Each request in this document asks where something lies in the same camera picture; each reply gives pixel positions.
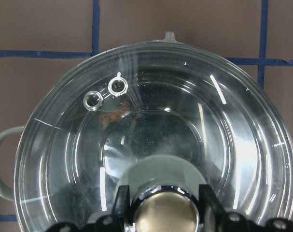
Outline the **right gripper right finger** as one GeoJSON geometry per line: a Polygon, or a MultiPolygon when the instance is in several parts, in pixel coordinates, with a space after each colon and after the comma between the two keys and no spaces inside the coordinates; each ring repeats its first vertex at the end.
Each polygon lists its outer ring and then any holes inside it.
{"type": "Polygon", "coordinates": [[[271,218],[260,226],[240,213],[227,212],[207,184],[199,185],[198,202],[200,222],[215,232],[293,232],[293,221],[285,218],[271,218]]]}

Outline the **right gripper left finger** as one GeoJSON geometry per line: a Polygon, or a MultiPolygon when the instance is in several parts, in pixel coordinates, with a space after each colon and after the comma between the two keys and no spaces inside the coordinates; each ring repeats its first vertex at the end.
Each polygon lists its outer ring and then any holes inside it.
{"type": "Polygon", "coordinates": [[[112,212],[100,216],[95,222],[88,223],[81,228],[69,222],[59,222],[47,232],[124,232],[125,223],[130,218],[130,194],[129,185],[118,188],[116,198],[112,207],[112,212]]]}

